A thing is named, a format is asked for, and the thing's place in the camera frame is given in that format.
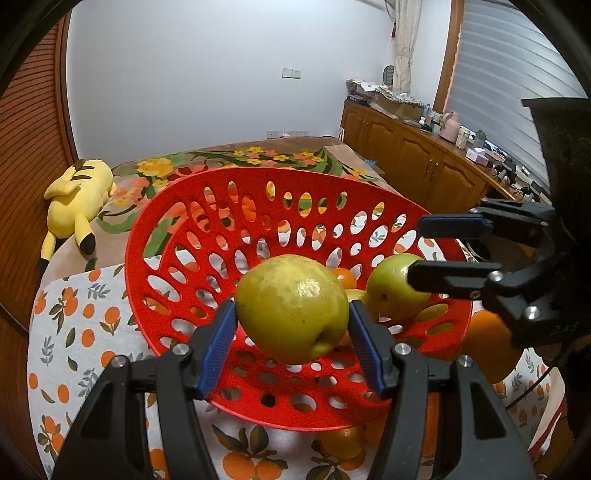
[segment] red plastic basket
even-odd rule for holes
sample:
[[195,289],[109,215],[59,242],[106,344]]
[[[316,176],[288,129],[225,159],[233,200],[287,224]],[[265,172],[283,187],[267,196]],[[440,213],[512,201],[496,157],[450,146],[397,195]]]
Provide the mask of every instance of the red plastic basket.
[[[185,214],[175,223],[159,264],[155,259],[144,260],[144,248],[155,227],[171,216],[167,215],[171,208],[179,207]],[[157,194],[135,222],[125,256],[129,301],[141,332],[161,355],[170,341],[189,339],[173,328],[176,319],[200,326],[213,318],[212,302],[206,303],[198,291],[217,304],[232,297],[244,271],[239,270],[236,252],[252,268],[261,261],[260,240],[272,257],[298,254],[323,264],[329,257],[340,257],[339,266],[359,277],[358,288],[365,287],[372,264],[401,251],[465,261],[454,240],[435,243],[413,238],[418,219],[426,213],[393,192],[325,174],[261,167],[195,174]],[[360,225],[352,229],[354,218]],[[372,238],[375,247],[369,246]],[[341,250],[340,255],[335,255],[335,249]],[[224,264],[216,265],[214,258]],[[172,287],[178,298],[153,288],[148,281],[151,276]],[[430,304],[437,303],[448,305],[444,315],[404,325],[395,337],[422,344],[418,349],[427,355],[452,359],[466,332],[471,302],[431,296]],[[243,419],[299,431],[340,429],[369,421],[382,415],[389,403],[375,401],[352,349],[335,350],[311,364],[283,365],[261,352],[240,327],[219,385],[208,400]]]

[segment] orange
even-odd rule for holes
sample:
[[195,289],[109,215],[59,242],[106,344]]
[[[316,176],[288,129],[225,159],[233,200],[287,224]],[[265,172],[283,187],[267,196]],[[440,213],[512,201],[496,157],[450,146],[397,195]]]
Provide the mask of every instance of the orange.
[[86,307],[84,307],[84,310],[82,310],[82,315],[84,315],[84,318],[89,319],[94,314],[95,314],[95,306],[92,303],[89,303]]
[[115,352],[111,352],[110,350],[103,352],[103,354],[100,356],[100,364],[103,366],[103,368],[106,368],[106,366],[114,356]]
[[49,434],[56,432],[56,422],[54,422],[49,415],[45,416],[45,419],[43,420],[43,426],[45,427],[46,432]]
[[61,447],[64,445],[64,437],[61,433],[56,433],[51,437],[51,444],[56,453],[60,453]]
[[360,426],[320,432],[316,437],[327,455],[340,460],[356,457],[363,451],[363,431]]
[[348,472],[352,472],[353,470],[357,470],[360,466],[362,466],[364,461],[365,450],[361,450],[361,453],[357,457],[340,461],[339,467],[341,467],[343,470],[347,470]]
[[119,309],[117,307],[109,307],[105,312],[105,323],[109,325],[112,325],[120,318],[121,316],[119,315]]
[[39,380],[37,379],[37,376],[35,374],[30,374],[29,375],[29,387],[31,387],[31,390],[35,390],[38,386],[39,386]]
[[85,347],[90,347],[95,342],[95,333],[91,329],[86,329],[82,332],[82,337],[80,338],[82,345]]
[[351,270],[339,267],[333,268],[331,272],[345,290],[348,290],[350,288],[357,288],[357,279],[355,278],[355,275],[353,275]]
[[57,398],[59,398],[62,403],[68,403],[68,400],[70,400],[70,391],[64,384],[57,387]]
[[223,458],[222,466],[232,480],[251,480],[255,475],[254,464],[241,452],[228,453]]
[[76,297],[70,297],[66,300],[66,304],[64,305],[64,315],[69,317],[73,315],[76,309],[78,308],[78,299]]
[[89,281],[97,281],[100,277],[100,270],[93,270],[88,274]]
[[42,292],[41,295],[39,295],[39,299],[35,305],[35,315],[39,315],[41,312],[43,312],[43,310],[45,310],[45,307],[47,306],[47,300],[45,299],[46,295],[47,293],[45,292]]
[[460,353],[471,356],[491,384],[502,382],[513,371],[523,350],[511,346],[511,331],[488,310],[470,320]]
[[258,462],[255,471],[261,480],[277,480],[283,472],[279,465],[270,460],[261,460]]

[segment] plush toy tail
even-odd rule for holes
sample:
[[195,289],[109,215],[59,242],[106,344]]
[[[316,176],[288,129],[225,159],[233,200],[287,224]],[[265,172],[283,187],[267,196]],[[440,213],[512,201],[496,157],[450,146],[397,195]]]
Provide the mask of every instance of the plush toy tail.
[[49,265],[49,260],[53,257],[55,250],[56,236],[51,232],[47,232],[45,240],[43,240],[43,245],[41,246],[41,259],[39,260],[39,273],[41,276],[45,273]]

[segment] pikachu plush toy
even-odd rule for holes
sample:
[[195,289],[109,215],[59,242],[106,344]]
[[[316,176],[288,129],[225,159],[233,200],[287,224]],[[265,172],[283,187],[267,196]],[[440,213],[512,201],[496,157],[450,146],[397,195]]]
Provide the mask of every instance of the pikachu plush toy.
[[44,195],[51,203],[47,212],[48,231],[41,247],[41,275],[49,265],[58,238],[74,235],[82,253],[90,255],[95,251],[95,235],[89,222],[116,191],[113,172],[102,160],[78,160],[49,185]]

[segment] wooden cabinet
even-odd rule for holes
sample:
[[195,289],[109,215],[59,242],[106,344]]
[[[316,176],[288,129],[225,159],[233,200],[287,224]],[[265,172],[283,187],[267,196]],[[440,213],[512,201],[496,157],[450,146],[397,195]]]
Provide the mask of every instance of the wooden cabinet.
[[513,199],[465,152],[436,135],[353,102],[345,102],[341,126],[348,146],[375,160],[392,187],[431,213],[467,213],[489,186]]
[[429,177],[421,205],[431,213],[466,213],[486,189],[484,179],[445,152],[434,162]]
[[394,165],[386,181],[407,199],[424,206],[434,162],[441,151],[419,135],[401,129],[394,148]]
[[356,103],[346,102],[343,119],[340,126],[345,129],[344,142],[359,155],[365,156],[363,146],[367,143],[365,138],[366,119],[368,108]]

